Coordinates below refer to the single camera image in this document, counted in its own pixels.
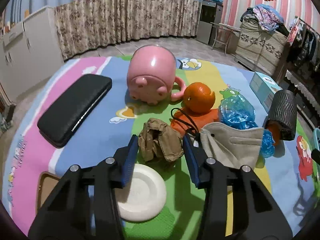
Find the floral blue curtain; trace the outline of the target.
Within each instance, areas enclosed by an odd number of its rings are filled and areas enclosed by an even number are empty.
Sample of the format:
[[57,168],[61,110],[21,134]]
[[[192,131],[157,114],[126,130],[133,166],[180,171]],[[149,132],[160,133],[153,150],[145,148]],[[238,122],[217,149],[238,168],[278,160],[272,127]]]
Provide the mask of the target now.
[[194,36],[202,0],[9,0],[5,21],[54,9],[62,57],[141,38]]

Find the black ribbed cylinder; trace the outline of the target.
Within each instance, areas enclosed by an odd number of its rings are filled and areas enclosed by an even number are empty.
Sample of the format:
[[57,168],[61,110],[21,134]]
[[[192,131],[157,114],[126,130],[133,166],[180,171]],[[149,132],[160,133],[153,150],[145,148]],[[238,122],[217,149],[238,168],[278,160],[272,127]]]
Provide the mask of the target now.
[[297,103],[295,95],[287,89],[274,94],[265,128],[274,127],[278,131],[279,140],[292,141],[296,136]]

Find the low bench with lace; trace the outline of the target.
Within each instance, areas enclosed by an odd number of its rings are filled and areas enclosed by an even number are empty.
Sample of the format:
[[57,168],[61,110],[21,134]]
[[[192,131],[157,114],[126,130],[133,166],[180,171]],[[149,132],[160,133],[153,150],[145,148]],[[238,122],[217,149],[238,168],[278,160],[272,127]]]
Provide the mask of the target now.
[[285,77],[294,84],[294,86],[304,95],[304,97],[308,100],[308,102],[313,106],[319,115],[320,107],[319,102],[316,98],[311,94],[311,92],[307,89],[307,87],[299,81],[299,79],[290,71],[286,71]]

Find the grey water dispenser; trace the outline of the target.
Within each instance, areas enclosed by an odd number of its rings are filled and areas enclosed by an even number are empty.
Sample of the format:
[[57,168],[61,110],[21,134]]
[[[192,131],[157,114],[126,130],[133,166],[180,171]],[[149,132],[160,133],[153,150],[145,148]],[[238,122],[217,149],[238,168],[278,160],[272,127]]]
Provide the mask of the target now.
[[223,5],[221,2],[203,0],[201,3],[200,19],[197,27],[196,39],[212,46],[216,36],[215,24],[222,18]]

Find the colourful cartoon play mat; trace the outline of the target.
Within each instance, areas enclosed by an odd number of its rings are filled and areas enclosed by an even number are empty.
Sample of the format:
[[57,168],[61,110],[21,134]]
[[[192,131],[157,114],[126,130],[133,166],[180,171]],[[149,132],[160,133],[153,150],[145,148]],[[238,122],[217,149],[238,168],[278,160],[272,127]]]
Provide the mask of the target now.
[[[89,57],[71,60],[58,70],[38,94],[13,137],[5,164],[2,202],[13,221],[27,233],[36,215],[39,177],[43,172],[62,176],[67,169],[97,165],[126,146],[139,134],[149,118],[169,122],[173,104],[148,106],[126,94],[126,57]],[[89,114],[80,128],[57,149],[39,133],[37,122],[47,108],[84,74],[110,77],[112,88]],[[279,146],[274,156],[260,159],[255,173],[277,201],[293,231],[297,233],[319,198],[319,166],[306,165],[303,152],[312,141],[297,125],[296,137]],[[195,239],[201,220],[205,192],[191,182],[184,159],[159,170],[167,188],[161,213],[145,223],[124,223],[129,239]]]

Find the pile of clothes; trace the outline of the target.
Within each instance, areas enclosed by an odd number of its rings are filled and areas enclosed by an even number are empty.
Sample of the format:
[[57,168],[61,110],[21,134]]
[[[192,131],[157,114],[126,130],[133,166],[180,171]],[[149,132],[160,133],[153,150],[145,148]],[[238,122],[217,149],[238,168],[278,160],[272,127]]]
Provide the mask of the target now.
[[262,31],[269,34],[277,31],[286,37],[289,35],[283,17],[270,5],[258,4],[253,8],[247,8],[240,17],[240,22],[243,23],[244,21],[257,23]]

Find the small folding table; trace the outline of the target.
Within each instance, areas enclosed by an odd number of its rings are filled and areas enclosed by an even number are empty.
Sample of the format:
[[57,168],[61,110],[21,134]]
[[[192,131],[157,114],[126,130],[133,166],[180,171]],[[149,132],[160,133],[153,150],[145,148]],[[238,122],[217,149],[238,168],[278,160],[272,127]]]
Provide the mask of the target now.
[[214,31],[214,41],[211,49],[213,50],[224,46],[223,52],[226,55],[232,37],[239,35],[241,33],[241,29],[224,23],[212,22],[211,24]]

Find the cabinet with knitted cover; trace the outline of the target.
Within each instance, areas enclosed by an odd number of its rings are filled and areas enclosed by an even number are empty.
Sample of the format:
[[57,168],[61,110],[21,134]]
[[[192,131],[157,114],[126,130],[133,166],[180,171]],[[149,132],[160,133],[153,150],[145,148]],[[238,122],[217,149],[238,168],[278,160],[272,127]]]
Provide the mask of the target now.
[[283,54],[286,36],[275,31],[269,34],[258,21],[243,19],[235,51],[235,61],[252,71],[273,75]]

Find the orange plastic bag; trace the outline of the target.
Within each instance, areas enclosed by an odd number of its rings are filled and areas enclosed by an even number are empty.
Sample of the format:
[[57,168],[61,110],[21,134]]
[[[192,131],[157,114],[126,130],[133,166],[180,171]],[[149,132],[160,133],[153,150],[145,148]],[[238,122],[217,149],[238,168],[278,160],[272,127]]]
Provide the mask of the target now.
[[[208,113],[194,113],[187,107],[179,109],[173,108],[171,110],[172,120],[170,126],[179,131],[181,135],[185,134],[185,131],[191,126],[195,127],[196,130],[203,128],[206,124],[211,122],[219,122],[219,110],[212,108]],[[272,133],[274,140],[274,146],[280,142],[280,129],[276,122],[270,121],[265,125],[265,129],[268,129]]]

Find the clothes rack with garments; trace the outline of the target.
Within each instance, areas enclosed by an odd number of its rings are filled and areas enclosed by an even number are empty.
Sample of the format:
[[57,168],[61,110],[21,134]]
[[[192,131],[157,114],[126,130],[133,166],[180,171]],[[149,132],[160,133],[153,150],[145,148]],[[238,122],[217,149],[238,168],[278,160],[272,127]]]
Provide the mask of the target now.
[[305,82],[315,82],[319,78],[319,33],[296,16],[286,42],[289,70]]

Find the grey face mask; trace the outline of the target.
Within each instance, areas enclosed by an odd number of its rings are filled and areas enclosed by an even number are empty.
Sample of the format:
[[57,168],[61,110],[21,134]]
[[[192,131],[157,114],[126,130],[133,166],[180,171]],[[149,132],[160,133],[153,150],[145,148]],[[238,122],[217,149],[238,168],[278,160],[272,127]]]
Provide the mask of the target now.
[[185,134],[189,134],[193,146],[203,148],[208,157],[215,158],[227,167],[248,165],[255,168],[263,132],[261,127],[236,129],[215,121],[199,130],[191,126]]

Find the light blue plastic basket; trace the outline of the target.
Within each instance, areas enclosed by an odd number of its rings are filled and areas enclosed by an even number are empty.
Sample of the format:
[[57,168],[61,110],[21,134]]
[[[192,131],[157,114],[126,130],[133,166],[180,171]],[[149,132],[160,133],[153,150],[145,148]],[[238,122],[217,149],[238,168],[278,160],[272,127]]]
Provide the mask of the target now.
[[315,148],[319,150],[320,148],[320,129],[319,128],[315,128],[313,130],[313,142],[314,142]]

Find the pink pig mug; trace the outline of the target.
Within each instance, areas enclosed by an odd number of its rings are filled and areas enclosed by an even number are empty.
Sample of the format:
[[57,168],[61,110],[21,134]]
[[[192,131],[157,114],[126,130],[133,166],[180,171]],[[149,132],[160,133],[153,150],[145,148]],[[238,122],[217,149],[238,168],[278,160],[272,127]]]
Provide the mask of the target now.
[[187,88],[176,76],[176,58],[159,45],[142,46],[133,54],[127,71],[127,88],[134,100],[156,105],[166,98],[178,101]]

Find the blue tissue box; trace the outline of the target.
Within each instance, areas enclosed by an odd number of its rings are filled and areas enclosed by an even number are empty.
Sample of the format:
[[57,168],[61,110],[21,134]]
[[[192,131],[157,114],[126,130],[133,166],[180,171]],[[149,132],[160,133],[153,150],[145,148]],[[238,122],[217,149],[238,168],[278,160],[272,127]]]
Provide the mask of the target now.
[[267,113],[272,105],[274,95],[277,91],[282,90],[282,88],[270,76],[260,72],[254,73],[249,86]]

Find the whole orange fruit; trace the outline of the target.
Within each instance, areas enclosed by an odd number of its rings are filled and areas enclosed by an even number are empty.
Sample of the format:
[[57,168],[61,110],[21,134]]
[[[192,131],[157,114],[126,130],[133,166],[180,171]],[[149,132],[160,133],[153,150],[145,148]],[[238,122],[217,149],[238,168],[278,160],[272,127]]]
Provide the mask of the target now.
[[191,83],[184,91],[183,104],[194,113],[206,114],[216,100],[215,92],[201,82]]

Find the white round disc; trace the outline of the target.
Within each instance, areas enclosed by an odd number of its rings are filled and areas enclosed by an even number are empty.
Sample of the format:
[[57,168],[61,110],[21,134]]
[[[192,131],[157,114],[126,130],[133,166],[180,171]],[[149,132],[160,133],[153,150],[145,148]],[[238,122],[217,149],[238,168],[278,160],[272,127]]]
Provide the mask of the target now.
[[163,209],[167,191],[163,178],[154,169],[136,164],[132,178],[123,189],[115,189],[120,217],[129,222],[144,222]]

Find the black long wallet case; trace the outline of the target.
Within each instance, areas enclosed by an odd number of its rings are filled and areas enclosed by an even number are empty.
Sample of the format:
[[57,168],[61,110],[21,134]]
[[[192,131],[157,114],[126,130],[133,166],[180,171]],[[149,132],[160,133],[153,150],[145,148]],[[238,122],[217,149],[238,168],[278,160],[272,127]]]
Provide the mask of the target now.
[[41,135],[55,148],[64,147],[112,88],[112,79],[85,74],[69,86],[37,122]]

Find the blue plastic bag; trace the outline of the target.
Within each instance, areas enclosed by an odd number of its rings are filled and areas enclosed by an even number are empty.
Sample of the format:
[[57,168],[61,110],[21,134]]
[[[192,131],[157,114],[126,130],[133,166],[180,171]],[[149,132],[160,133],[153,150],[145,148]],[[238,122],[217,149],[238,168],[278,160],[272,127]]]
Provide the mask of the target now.
[[[241,94],[232,95],[221,100],[219,106],[220,122],[236,129],[257,128],[255,122],[255,109],[249,101]],[[262,137],[262,146],[259,154],[264,158],[269,158],[274,155],[275,146],[272,132],[269,129],[264,129]]]

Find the brown wooden tray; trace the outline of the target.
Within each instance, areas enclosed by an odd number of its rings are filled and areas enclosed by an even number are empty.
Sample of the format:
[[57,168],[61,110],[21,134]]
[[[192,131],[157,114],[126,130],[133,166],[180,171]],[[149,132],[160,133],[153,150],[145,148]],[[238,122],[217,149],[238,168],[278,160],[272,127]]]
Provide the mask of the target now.
[[37,196],[36,196],[36,213],[39,211],[41,206],[44,204],[53,188],[59,182],[60,177],[50,172],[42,172],[39,177],[37,185]]

